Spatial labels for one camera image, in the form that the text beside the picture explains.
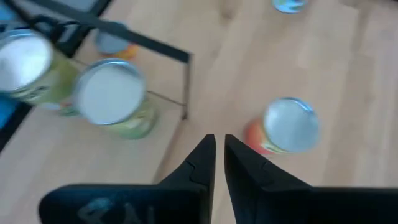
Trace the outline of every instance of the yellow can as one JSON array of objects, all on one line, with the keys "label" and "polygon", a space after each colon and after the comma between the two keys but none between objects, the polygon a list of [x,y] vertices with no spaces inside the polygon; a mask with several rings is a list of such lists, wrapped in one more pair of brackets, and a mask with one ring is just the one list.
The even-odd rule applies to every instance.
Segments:
[{"label": "yellow can", "polygon": [[0,91],[10,97],[74,115],[71,95],[78,74],[41,34],[11,30],[0,35]]},{"label": "yellow can", "polygon": [[140,139],[154,127],[157,108],[146,97],[145,78],[131,63],[106,59],[81,74],[74,104],[92,124],[128,139]]}]

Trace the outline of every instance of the black plastic part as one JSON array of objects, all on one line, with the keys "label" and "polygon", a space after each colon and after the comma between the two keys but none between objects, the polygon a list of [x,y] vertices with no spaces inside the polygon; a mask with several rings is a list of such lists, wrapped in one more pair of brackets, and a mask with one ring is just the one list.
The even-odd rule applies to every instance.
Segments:
[{"label": "black plastic part", "polygon": [[232,135],[224,156],[237,224],[398,223],[398,189],[311,187]]},{"label": "black plastic part", "polygon": [[68,185],[39,205],[43,224],[209,224],[216,144],[207,135],[173,173],[157,185]]}]

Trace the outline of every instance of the can lid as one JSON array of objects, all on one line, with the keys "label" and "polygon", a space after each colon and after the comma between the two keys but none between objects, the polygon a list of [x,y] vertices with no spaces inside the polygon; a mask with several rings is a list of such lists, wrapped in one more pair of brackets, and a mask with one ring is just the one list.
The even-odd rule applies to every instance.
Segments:
[{"label": "can lid", "polygon": [[50,67],[52,46],[31,30],[11,30],[0,35],[0,91],[30,85]]},{"label": "can lid", "polygon": [[[126,25],[120,22],[111,23],[126,28]],[[95,37],[95,45],[97,51],[101,52],[102,54],[115,54],[126,49],[129,45],[129,42],[114,35],[98,30]]]},{"label": "can lid", "polygon": [[269,140],[288,152],[303,152],[319,139],[319,120],[312,107],[297,98],[273,101],[264,114]]},{"label": "can lid", "polygon": [[134,65],[106,59],[82,73],[75,88],[74,104],[93,124],[115,124],[136,112],[145,92],[145,79]]}]

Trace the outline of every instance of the tin can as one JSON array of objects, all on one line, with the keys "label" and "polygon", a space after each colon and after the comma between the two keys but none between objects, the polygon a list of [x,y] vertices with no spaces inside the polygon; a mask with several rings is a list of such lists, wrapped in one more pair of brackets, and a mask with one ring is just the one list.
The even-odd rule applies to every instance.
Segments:
[{"label": "tin can", "polygon": [[261,118],[244,130],[244,142],[263,155],[303,152],[319,138],[319,120],[312,107],[297,98],[273,101]]},{"label": "tin can", "polygon": [[0,91],[12,98],[76,114],[71,95],[79,71],[41,34],[10,30],[0,35]]},{"label": "tin can", "polygon": [[121,59],[105,59],[88,67],[76,85],[73,101],[90,123],[128,139],[146,136],[158,117],[146,97],[144,76]]},{"label": "tin can", "polygon": [[272,0],[274,7],[284,13],[298,13],[303,10],[307,0]]},{"label": "tin can", "polygon": [[[119,22],[112,22],[123,28],[127,28],[126,25]],[[111,34],[107,34],[98,30],[95,37],[95,46],[97,51],[106,58],[120,58],[124,60],[130,60],[137,54],[138,45],[132,44],[124,39],[115,37]]]}]

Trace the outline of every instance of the can rim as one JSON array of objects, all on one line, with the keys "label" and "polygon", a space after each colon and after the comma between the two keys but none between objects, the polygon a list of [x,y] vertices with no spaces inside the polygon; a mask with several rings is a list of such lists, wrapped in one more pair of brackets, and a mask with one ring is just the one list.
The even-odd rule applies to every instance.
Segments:
[{"label": "can rim", "polygon": [[52,64],[53,58],[54,58],[54,50],[52,48],[52,44],[39,32],[30,30],[30,29],[16,29],[16,30],[5,31],[2,34],[0,34],[0,49],[3,48],[5,45],[7,45],[10,42],[20,39],[20,38],[24,38],[24,37],[37,37],[37,38],[42,39],[45,42],[45,44],[48,46],[49,53],[50,53],[50,58],[47,62],[47,65],[45,66],[43,72],[40,75],[38,75],[37,77],[35,77],[31,82],[29,82],[25,85],[21,85],[20,87],[17,87],[12,90],[0,90],[0,92],[14,93],[16,91],[20,91],[20,90],[28,87],[29,85],[35,83],[41,77],[43,77],[43,75],[45,75],[47,70],[51,67],[51,64]]},{"label": "can rim", "polygon": [[[318,128],[317,136],[314,137],[313,141],[312,141],[310,144],[308,144],[308,148],[306,148],[306,149],[299,149],[299,148],[290,148],[290,149],[286,149],[286,148],[282,148],[282,147],[278,146],[278,145],[273,141],[272,137],[270,136],[269,131],[267,130],[267,129],[268,129],[267,119],[268,119],[268,116],[269,116],[268,111],[269,111],[269,108],[270,108],[275,102],[278,102],[278,101],[280,101],[280,100],[287,100],[287,101],[294,102],[295,104],[299,105],[299,106],[303,109],[303,112],[305,112],[306,114],[308,114],[308,117],[312,117],[312,118],[315,119],[316,124],[317,124],[317,128]],[[270,142],[273,143],[273,144],[275,144],[275,145],[276,145],[278,148],[280,148],[281,150],[284,150],[284,151],[287,151],[287,152],[304,152],[304,151],[307,151],[307,150],[311,149],[313,146],[315,146],[316,143],[319,141],[320,123],[319,123],[318,116],[317,116],[315,110],[314,110],[307,102],[305,102],[305,101],[303,101],[303,100],[301,100],[301,99],[298,99],[298,98],[294,98],[294,97],[282,97],[282,98],[278,98],[278,99],[276,99],[276,100],[273,100],[273,101],[267,106],[267,108],[266,108],[266,111],[265,111],[265,113],[264,113],[263,120],[262,120],[262,125],[263,125],[263,127],[264,127],[264,130],[265,130],[265,132],[266,132],[266,134],[267,134],[267,137],[268,137],[268,139],[270,140]]]},{"label": "can rim", "polygon": [[132,74],[135,73],[136,75],[139,76],[139,78],[142,80],[142,84],[144,86],[144,91],[141,93],[141,96],[139,96],[139,104],[141,105],[142,102],[145,99],[146,95],[146,79],[145,76],[137,69],[135,65],[132,63],[122,60],[122,59],[116,59],[116,58],[109,58],[109,59],[104,59],[95,62],[94,64],[90,65],[89,67],[85,68],[82,72],[80,72],[80,77],[76,81],[75,89],[73,90],[72,93],[72,99],[73,99],[73,105],[74,107],[79,111],[80,114],[82,114],[91,124],[95,125],[113,125],[113,124],[118,124],[122,123],[123,121],[128,120],[138,109],[135,108],[131,113],[129,113],[126,117],[123,117],[117,121],[114,122],[94,122],[90,116],[88,116],[79,106],[78,100],[79,100],[79,93],[81,89],[84,87],[85,84],[90,80],[90,78],[97,72],[98,70],[107,67],[109,65],[119,65],[122,66],[123,68],[128,69]]}]

